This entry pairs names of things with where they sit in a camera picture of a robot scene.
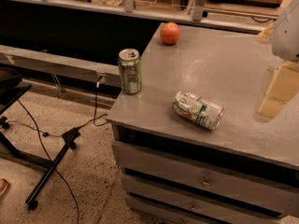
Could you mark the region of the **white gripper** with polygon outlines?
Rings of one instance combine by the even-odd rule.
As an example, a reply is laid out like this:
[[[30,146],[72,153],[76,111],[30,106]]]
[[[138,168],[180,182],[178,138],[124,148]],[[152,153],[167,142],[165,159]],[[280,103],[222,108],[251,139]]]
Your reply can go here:
[[[276,22],[255,36],[255,41],[266,45],[271,43],[276,56],[291,61],[268,68],[263,77],[263,92],[253,117],[266,123],[274,119],[299,92],[299,0],[291,0]]]

